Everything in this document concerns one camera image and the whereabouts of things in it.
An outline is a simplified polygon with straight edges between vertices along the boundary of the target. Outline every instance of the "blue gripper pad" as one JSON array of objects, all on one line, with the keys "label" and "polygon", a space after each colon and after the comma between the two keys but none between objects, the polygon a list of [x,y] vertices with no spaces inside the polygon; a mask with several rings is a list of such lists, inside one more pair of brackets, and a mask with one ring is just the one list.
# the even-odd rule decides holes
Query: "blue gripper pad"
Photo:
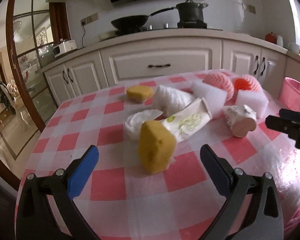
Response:
[{"label": "blue gripper pad", "polygon": [[81,161],[77,169],[73,172],[68,179],[68,195],[72,200],[81,194],[84,185],[86,185],[94,167],[99,160],[99,151],[95,146],[88,149],[87,155]]}]

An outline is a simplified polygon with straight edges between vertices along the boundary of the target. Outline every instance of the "pink plastic basket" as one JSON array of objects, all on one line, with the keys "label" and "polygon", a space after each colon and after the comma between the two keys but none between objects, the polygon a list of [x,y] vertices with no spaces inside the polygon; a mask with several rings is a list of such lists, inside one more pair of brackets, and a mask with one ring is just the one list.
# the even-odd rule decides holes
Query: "pink plastic basket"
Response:
[{"label": "pink plastic basket", "polygon": [[300,112],[300,82],[292,78],[285,78],[279,100],[292,111]]}]

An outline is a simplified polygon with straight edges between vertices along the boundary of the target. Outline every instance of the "chair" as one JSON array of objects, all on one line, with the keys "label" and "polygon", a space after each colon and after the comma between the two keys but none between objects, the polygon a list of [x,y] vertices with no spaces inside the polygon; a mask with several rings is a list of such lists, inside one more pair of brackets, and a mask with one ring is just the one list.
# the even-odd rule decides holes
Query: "chair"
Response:
[{"label": "chair", "polygon": [[12,105],[12,107],[15,109],[16,111],[16,115],[21,117],[21,121],[23,122],[22,123],[22,129],[24,131],[28,130],[28,127],[30,127],[30,125],[28,124],[28,122],[23,118],[23,115],[22,115],[22,111],[24,110],[23,108],[20,108],[18,109],[17,107],[17,104],[15,103],[15,101],[12,100],[8,90],[3,86],[3,85],[0,85],[2,91],[4,92],[4,94],[7,96],[7,98],[9,99],[9,102],[10,104]]}]

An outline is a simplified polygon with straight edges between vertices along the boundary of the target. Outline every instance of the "pink and white checkered tablecloth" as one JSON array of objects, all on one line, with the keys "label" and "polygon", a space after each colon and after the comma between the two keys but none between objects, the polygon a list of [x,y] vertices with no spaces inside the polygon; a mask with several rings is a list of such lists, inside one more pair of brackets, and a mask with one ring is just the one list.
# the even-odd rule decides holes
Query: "pink and white checkered tablecloth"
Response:
[{"label": "pink and white checkered tablecloth", "polygon": [[[151,108],[151,99],[144,104],[132,103],[126,100],[126,87],[140,83],[155,90],[163,84],[189,90],[205,73],[129,81],[64,102],[29,158],[17,203],[27,174],[51,175],[96,145],[99,162],[74,202],[100,238],[198,239],[225,201],[200,161],[201,146],[209,144],[219,157],[247,174],[273,174],[287,223],[300,204],[300,150],[287,135],[267,129],[265,119],[258,120],[257,129],[245,138],[234,138],[224,118],[213,120],[177,145],[176,161],[166,171],[150,176],[140,165],[138,143],[128,140],[123,122],[131,114]],[[268,98],[265,117],[276,115],[282,107]],[[69,233],[55,212],[55,203],[50,204],[61,230]]]}]

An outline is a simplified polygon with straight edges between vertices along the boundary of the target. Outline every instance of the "yellow sponge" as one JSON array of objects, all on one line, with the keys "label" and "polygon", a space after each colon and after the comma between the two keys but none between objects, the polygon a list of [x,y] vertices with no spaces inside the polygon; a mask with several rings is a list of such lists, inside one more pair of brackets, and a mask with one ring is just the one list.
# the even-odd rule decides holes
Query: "yellow sponge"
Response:
[{"label": "yellow sponge", "polygon": [[160,121],[146,121],[141,126],[138,154],[151,174],[167,169],[176,148],[175,137]]},{"label": "yellow sponge", "polygon": [[127,88],[127,95],[129,99],[144,102],[153,97],[153,90],[148,86],[133,86]]}]

